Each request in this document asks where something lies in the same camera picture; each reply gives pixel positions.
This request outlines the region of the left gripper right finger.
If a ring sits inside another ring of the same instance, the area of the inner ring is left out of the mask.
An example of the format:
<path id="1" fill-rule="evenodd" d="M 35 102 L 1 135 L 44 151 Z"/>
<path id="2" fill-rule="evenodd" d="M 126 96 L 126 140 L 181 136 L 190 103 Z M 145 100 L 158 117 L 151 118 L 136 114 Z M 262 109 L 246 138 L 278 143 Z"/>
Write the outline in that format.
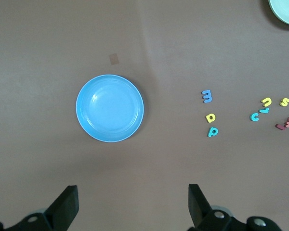
<path id="1" fill-rule="evenodd" d="M 190 231 L 280 231 L 272 220 L 253 216 L 246 223 L 221 209 L 212 209 L 197 184 L 188 185 L 188 209 L 194 224 Z"/>

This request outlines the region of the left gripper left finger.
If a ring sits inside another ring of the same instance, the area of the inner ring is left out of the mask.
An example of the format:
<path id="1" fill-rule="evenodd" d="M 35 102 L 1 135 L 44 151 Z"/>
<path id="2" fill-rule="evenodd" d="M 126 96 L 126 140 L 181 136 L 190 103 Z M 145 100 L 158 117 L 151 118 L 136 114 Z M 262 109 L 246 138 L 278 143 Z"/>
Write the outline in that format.
<path id="1" fill-rule="evenodd" d="M 78 187 L 67 186 L 44 211 L 33 213 L 8 231 L 66 231 L 79 211 Z"/>

